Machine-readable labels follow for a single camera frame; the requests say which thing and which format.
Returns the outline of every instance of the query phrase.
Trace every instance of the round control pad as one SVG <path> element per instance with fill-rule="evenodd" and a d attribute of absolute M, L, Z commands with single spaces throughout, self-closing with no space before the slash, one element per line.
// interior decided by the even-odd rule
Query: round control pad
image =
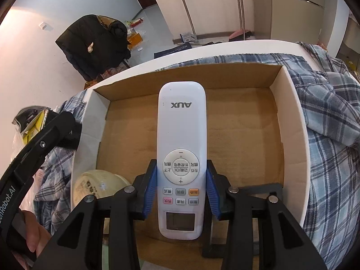
<path fill-rule="evenodd" d="M 200 163 L 194 153 L 186 149 L 175 149 L 166 155 L 163 172 L 166 178 L 176 185 L 186 185 L 196 179 Z"/>
<path fill-rule="evenodd" d="M 172 171 L 177 176 L 185 176 L 190 172 L 190 164 L 184 158 L 178 158 L 172 163 Z"/>

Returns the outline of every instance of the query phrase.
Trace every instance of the blue gripper pad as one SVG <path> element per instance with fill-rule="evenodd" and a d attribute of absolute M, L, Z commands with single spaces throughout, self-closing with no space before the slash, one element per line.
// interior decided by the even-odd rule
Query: blue gripper pad
<path fill-rule="evenodd" d="M 209 169 L 206 169 L 206 193 L 209 199 L 211 212 L 217 219 L 220 217 L 220 197 Z"/>
<path fill-rule="evenodd" d="M 157 166 L 155 165 L 151 177 L 149 179 L 149 184 L 144 194 L 143 215 L 145 216 L 145 218 L 148 216 L 153 206 L 153 201 L 156 194 L 156 187 L 157 187 Z"/>

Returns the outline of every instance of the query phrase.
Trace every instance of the open box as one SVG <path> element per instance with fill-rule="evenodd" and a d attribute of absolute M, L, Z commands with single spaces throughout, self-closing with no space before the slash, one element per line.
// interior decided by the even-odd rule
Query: open box
<path fill-rule="evenodd" d="M 156 159 L 158 93 L 171 81 L 196 81 L 204 87 L 207 158 L 217 172 L 233 186 L 282 183 L 283 201 L 303 225 L 310 183 L 307 131 L 290 75 L 278 65 L 194 65 L 89 90 L 72 184 L 91 169 L 119 174 L 130 182 L 145 173 L 149 161 Z M 220 259 L 201 257 L 200 238 L 176 241 L 160 234 L 156 200 L 147 220 L 135 229 L 143 260 L 172 269 L 220 269 Z M 217 242 L 225 242 L 225 230 L 223 223 L 214 223 Z"/>

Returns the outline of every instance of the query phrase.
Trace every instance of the orange button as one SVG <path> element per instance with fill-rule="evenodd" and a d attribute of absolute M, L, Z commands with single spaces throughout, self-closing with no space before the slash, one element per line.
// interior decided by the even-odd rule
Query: orange button
<path fill-rule="evenodd" d="M 189 196 L 198 196 L 199 189 L 189 189 Z"/>

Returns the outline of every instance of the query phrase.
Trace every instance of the pink button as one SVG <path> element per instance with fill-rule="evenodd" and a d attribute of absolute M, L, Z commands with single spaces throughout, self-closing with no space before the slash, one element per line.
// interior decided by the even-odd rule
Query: pink button
<path fill-rule="evenodd" d="M 172 204 L 172 198 L 169 197 L 164 197 L 162 201 L 164 202 L 164 204 Z"/>

